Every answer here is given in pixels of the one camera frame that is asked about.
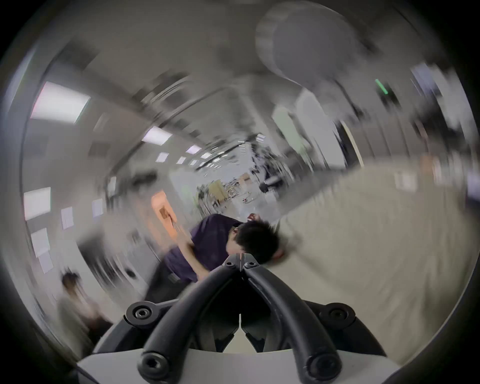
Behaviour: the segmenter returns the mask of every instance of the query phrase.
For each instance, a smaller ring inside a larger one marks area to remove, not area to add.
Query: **paper on wall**
[[[73,208],[67,207],[60,211],[61,225],[63,229],[73,227]]]
[[[93,217],[103,215],[103,200],[97,199],[92,201],[92,213]]]
[[[50,187],[24,193],[25,220],[50,212]]]
[[[40,261],[40,266],[42,267],[43,273],[47,273],[50,269],[53,268],[52,259],[50,257],[50,252],[42,253],[38,260]]]
[[[30,236],[32,238],[33,250],[36,257],[50,251],[50,243],[48,242],[46,228],[42,228],[41,230],[32,233]]]

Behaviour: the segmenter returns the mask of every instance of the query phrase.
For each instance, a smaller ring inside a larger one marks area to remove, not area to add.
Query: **black mount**
[[[239,327],[257,352],[292,349],[302,383],[328,383],[341,371],[337,349],[385,356],[347,305],[303,301],[250,254],[232,255],[179,300],[132,304],[94,353],[144,351],[150,383],[180,379],[188,348],[223,352]]]

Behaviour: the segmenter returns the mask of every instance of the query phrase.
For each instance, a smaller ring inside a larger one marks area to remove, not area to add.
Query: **man's arm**
[[[193,271],[197,275],[198,281],[203,280],[208,273],[210,272],[208,269],[206,269],[201,262],[197,260],[195,257],[195,254],[193,253],[193,244],[191,242],[187,241],[178,241],[177,242],[178,247],[180,249],[181,254],[187,261],[187,263],[192,267]]]
[[[192,267],[193,271],[197,275],[198,281],[203,280],[208,273],[210,272],[206,269],[201,262],[197,260],[195,254],[193,253],[193,243],[190,238],[190,234],[186,232],[182,227],[176,225],[177,238],[175,239],[180,249],[181,254],[187,261],[187,263]]]

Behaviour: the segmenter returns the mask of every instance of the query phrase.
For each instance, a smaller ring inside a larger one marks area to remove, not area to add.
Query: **green indicator light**
[[[380,80],[378,79],[375,79],[375,82],[377,83],[377,85],[380,87],[380,89],[384,92],[384,94],[388,94],[388,91],[385,89],[384,85],[380,82]]]

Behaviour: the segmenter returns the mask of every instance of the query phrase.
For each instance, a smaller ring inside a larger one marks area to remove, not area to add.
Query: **person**
[[[64,294],[60,297],[57,310],[66,344],[74,355],[81,359],[88,356],[103,334],[112,326],[99,311],[97,303],[80,291],[80,277],[66,271],[61,282]]]
[[[177,247],[164,258],[167,268],[181,280],[198,281],[223,264],[229,255],[250,253],[258,263],[278,258],[279,239],[271,225],[250,214],[242,223],[231,217],[213,214],[203,219],[188,234],[179,228]]]

